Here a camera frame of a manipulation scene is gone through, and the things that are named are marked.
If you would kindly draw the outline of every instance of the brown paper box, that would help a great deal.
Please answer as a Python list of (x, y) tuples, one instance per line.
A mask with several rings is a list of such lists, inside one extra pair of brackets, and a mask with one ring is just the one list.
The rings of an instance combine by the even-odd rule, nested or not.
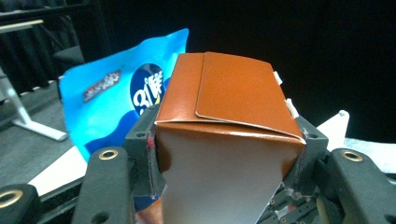
[(164, 223), (256, 223), (304, 148), (269, 63), (178, 57), (156, 119)]

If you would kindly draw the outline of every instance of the printed logo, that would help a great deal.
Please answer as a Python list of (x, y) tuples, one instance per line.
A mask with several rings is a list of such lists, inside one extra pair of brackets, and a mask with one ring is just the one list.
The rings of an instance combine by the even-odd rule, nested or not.
[(159, 104), (163, 94), (163, 70), (158, 65), (146, 63), (134, 72), (131, 99), (139, 116), (147, 107)]
[(101, 92), (107, 90), (108, 88), (119, 83), (121, 77), (121, 70), (117, 70), (115, 72), (109, 73), (105, 75), (105, 77), (90, 86), (84, 92), (84, 103), (89, 102), (95, 96), (99, 95)]

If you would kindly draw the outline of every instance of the floor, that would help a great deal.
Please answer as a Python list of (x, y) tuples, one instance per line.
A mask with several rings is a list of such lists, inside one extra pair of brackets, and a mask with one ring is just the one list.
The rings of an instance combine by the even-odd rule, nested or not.
[[(21, 100), (33, 121), (66, 132), (55, 83), (25, 94)], [(70, 139), (57, 142), (14, 126), (11, 124), (14, 118), (12, 104), (0, 105), (0, 188), (28, 183), (73, 146)]]

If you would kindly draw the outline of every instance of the blue snack bag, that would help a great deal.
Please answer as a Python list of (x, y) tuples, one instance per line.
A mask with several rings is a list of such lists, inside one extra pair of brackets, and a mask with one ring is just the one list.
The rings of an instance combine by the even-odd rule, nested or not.
[(86, 161), (103, 147), (120, 147), (143, 111), (161, 102), (188, 29), (74, 67), (61, 80), (64, 119)]

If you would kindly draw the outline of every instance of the black background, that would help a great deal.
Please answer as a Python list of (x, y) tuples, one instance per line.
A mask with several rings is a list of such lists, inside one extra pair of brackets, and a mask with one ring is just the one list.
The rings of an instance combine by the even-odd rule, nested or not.
[(101, 4), (113, 51), (189, 28), (187, 52), (270, 63), (285, 95), (314, 125), (345, 109), (348, 137), (396, 142), (395, 1)]

